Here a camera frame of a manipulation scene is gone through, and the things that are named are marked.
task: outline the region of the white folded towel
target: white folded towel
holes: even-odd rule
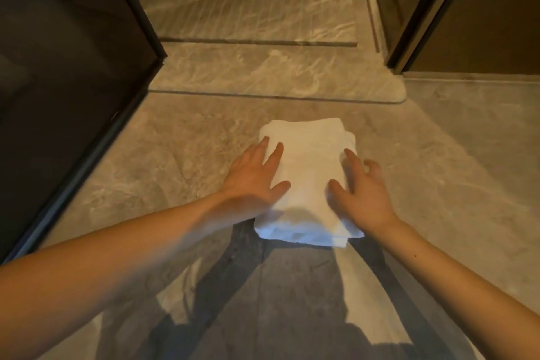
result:
[[[259,138],[265,136],[270,137],[265,160],[278,142],[285,146],[272,185],[290,181],[291,188],[269,212],[255,219],[259,236],[338,247],[345,247],[348,238],[364,236],[328,206],[328,181],[335,179],[347,187],[343,150],[350,148],[356,153],[356,138],[345,131],[341,120],[273,120],[261,128]]]

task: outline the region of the person's left hand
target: person's left hand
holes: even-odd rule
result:
[[[223,182],[221,192],[226,194],[227,203],[233,207],[237,222],[266,212],[291,187],[290,182],[282,181],[270,188],[284,147],[281,142],[278,143],[263,164],[268,141],[269,138],[264,137],[258,145],[250,145],[234,160]]]

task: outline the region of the person's right arm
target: person's right arm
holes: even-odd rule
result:
[[[420,236],[394,212],[380,166],[346,155],[352,193],[331,180],[345,212],[392,254],[462,328],[487,359],[540,359],[540,316]]]

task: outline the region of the skin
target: skin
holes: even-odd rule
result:
[[[283,145],[262,163],[268,138],[232,164],[222,188],[44,248],[0,267],[0,353],[31,359],[100,313],[134,279],[212,232],[266,212],[290,188],[270,187]],[[486,358],[540,358],[540,316],[424,240],[394,212],[380,166],[346,150],[352,192],[330,191],[366,234],[394,255]]]

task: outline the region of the forearm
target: forearm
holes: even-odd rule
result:
[[[487,358],[540,358],[540,317],[440,249],[407,224],[390,224],[375,239],[441,304]]]
[[[7,358],[33,358],[66,337],[129,282],[213,231],[213,210],[225,202],[216,193],[1,267],[0,352]]]

